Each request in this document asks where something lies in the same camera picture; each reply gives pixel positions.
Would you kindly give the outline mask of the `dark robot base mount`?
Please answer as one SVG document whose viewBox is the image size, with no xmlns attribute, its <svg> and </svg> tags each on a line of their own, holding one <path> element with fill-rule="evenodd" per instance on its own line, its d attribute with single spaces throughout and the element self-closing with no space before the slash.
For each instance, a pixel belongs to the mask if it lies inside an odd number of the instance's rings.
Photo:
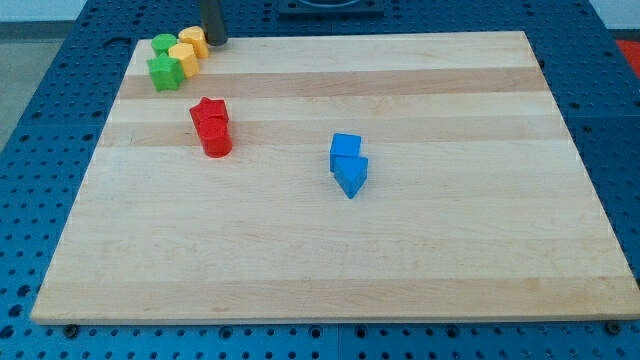
<svg viewBox="0 0 640 360">
<path fill-rule="evenodd" d="M 383 0 L 279 0 L 278 16 L 383 15 Z"/>
</svg>

